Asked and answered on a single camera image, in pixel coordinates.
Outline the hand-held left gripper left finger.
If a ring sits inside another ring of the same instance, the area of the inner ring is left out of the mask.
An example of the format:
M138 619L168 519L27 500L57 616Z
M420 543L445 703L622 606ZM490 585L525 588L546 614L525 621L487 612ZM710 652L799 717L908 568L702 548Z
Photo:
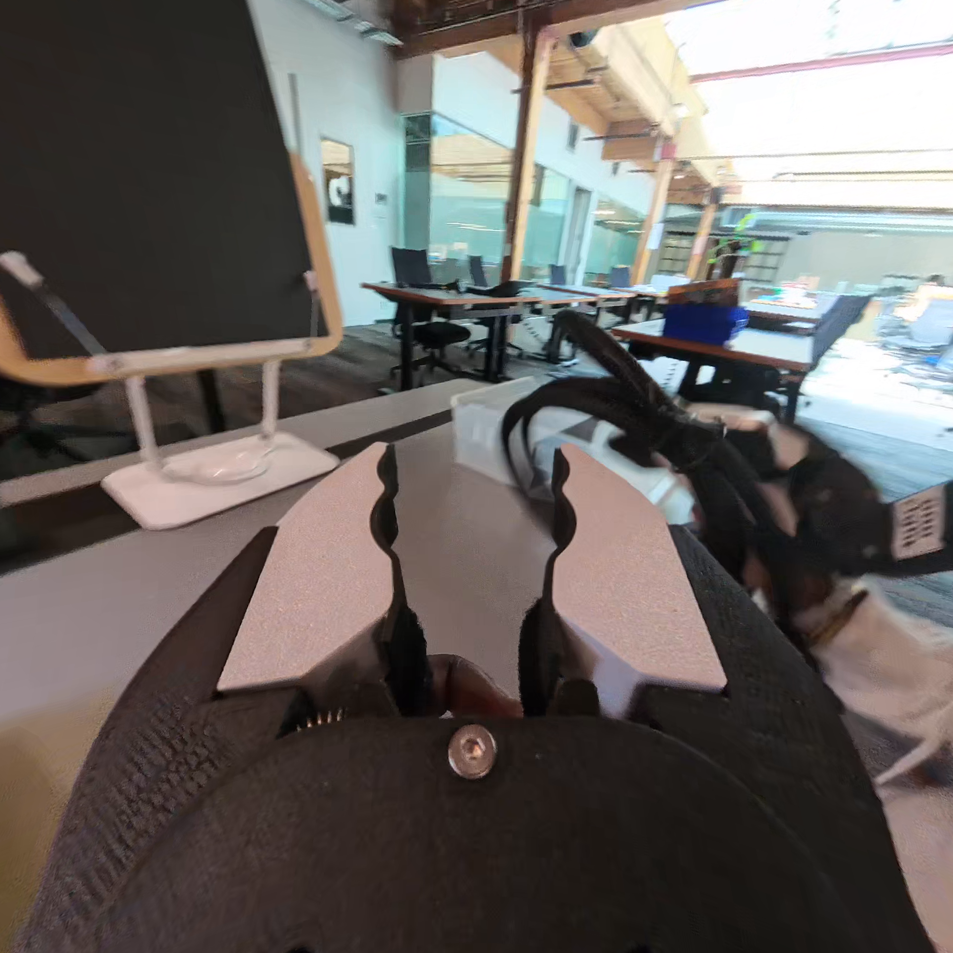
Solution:
M433 674L399 555L396 448L373 443L280 519L216 685L223 697L301 691L317 714L353 710L382 685L405 717L427 714Z

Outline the framed wall picture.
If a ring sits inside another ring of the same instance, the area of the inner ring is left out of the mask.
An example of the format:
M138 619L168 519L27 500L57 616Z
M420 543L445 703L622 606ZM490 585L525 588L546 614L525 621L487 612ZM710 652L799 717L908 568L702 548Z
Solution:
M321 170L328 221L355 224L354 153L351 145L335 139L320 139Z

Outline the braided HDMI cable green plugs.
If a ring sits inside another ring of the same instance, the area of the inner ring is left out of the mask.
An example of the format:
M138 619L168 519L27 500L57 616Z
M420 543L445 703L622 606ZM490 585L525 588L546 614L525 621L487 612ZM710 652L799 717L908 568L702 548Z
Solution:
M642 467L665 464L688 481L700 511L701 543L741 581L753 525L745 487L753 477L724 426L683 411L608 332L578 311L558 312L553 330L556 343L570 340L607 373L584 385L581 396L596 401L591 415L620 430L611 448Z
M580 413L597 428L608 428L609 436L583 440L578 448L618 474L623 459L640 468L677 462L673 421L648 407L637 389L613 377L552 380L512 404L499 429L512 482L530 499L552 496L555 451L575 444L563 431L538 442L531 440L531 426L544 411Z

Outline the person's right forearm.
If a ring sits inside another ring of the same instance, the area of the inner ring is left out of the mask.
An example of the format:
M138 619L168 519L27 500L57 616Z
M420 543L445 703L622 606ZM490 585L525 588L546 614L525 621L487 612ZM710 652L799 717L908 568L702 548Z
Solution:
M850 711L929 751L951 745L952 631L895 607L874 584L806 611L808 646Z

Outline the black office chair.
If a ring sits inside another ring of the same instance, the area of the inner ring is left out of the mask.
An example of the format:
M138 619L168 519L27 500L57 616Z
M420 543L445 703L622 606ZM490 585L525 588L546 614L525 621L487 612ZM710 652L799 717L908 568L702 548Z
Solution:
M844 294L837 296L819 319L811 339L811 363L808 373L816 370L827 352L864 316L872 297Z
M396 285L408 290L442 290L434 281L427 252L391 247ZM411 363L422 371L433 373L440 369L447 374L461 374L459 365L450 363L446 351L450 346L460 346L471 340L470 330L447 316L436 319L431 312L417 309L411 312L412 341L424 351L422 358Z

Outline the person's right hand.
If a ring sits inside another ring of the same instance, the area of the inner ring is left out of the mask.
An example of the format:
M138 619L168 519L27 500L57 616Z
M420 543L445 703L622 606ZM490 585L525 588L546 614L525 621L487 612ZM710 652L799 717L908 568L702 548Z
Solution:
M809 580L804 566L782 560L770 567L753 550L745 555L741 575L742 587L763 613L799 652L807 650L805 637L795 616L805 608L809 596Z

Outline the green potted plant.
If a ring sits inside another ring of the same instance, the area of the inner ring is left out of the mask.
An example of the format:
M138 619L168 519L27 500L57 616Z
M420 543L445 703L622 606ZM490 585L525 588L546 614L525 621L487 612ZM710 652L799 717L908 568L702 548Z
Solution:
M763 242L752 232L756 218L756 211L749 210L730 233L717 239L707 262L706 280L735 277L744 268L744 260L761 251Z

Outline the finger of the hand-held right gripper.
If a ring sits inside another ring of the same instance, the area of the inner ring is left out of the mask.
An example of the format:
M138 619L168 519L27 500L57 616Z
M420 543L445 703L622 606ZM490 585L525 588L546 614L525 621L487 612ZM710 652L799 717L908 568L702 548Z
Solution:
M640 491L671 525L696 522L696 497L690 485L667 467L640 469Z

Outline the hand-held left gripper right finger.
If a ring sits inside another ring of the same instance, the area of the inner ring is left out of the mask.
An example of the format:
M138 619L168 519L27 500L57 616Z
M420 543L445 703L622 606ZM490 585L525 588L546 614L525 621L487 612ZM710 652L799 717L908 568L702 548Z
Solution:
M523 715L579 698L629 717L654 687L720 695L727 675L661 511L573 444L554 450L551 488L554 551L518 643Z

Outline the person's left hand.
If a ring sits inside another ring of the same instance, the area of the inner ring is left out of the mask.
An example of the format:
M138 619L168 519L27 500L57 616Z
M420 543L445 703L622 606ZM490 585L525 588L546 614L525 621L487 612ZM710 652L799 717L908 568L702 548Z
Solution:
M432 675L428 714L454 718L520 719L520 701L510 697L478 666L453 654L428 657Z

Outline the wooden column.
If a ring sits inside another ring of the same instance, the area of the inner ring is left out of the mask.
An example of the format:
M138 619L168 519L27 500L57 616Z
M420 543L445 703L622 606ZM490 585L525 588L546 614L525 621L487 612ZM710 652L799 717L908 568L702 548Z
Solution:
M512 154L506 208L501 280L519 279L525 250L530 199L535 182L535 157L542 102L548 81L556 36L541 18L527 22L521 34L521 69L518 88L518 124Z
M652 254L651 238L656 231L664 213L670 183L676 163L676 144L671 138L663 138L657 148L657 162L653 179L651 201L641 234L637 244L637 251L630 269L630 281L633 286L644 284L649 260Z

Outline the blue plastic bin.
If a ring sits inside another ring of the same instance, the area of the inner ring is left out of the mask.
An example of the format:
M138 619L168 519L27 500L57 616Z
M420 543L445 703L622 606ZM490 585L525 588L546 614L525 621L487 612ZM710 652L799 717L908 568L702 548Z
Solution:
M735 341L748 322L748 312L741 306L670 299L664 312L662 336L723 348Z

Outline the dark desk mat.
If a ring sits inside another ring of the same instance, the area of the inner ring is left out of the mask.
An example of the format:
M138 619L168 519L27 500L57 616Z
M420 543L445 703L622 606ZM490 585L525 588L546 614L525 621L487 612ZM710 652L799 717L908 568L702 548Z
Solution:
M396 442L451 422L451 411L435 412L332 445L329 452L350 459L376 441ZM1 574L120 538L140 525L99 485L32 499L8 508L17 541L1 555Z

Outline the wooden desk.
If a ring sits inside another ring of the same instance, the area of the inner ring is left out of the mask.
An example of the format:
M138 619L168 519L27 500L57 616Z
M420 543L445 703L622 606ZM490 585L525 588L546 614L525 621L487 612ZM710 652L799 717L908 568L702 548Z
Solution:
M578 362L577 349L561 329L558 316L565 311L576 311L591 323L600 325L604 316L627 319L631 316L637 293L625 289L605 289L590 286L537 285L531 288L535 300L533 312L550 322L550 335L535 359L559 368Z
M399 329L399 363L390 370L394 392L420 386L424 371L442 371L454 377L499 384L509 380L505 373L506 346L510 327L542 303L538 289L508 286L511 294L490 290L465 290L459 285L414 287L395 282L363 282L362 290L374 292L396 307L395 327ZM484 363L476 372L450 363L446 352L470 341L466 327L454 317L464 317L484 327Z
M697 374L702 367L777 372L780 394L785 397L782 419L786 423L796 420L804 380L817 364L809 338L744 329L727 344L715 345L667 337L663 325L662 320L646 321L616 326L609 333L638 359L662 356L686 362L688 370L679 387L679 395L686 400L695 398Z

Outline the clear plastic bin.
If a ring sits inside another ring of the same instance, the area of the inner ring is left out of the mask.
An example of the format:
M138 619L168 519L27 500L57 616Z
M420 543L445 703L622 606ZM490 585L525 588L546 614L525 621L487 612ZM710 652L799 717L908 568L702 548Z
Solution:
M534 375L489 385L453 397L455 461L502 485L517 486L503 448L502 423L506 411L546 383L547 375ZM548 494L554 449L564 442L589 445L598 422L588 414L562 408L539 411L528 425L524 447L520 425L510 435L510 453L518 475L532 496Z

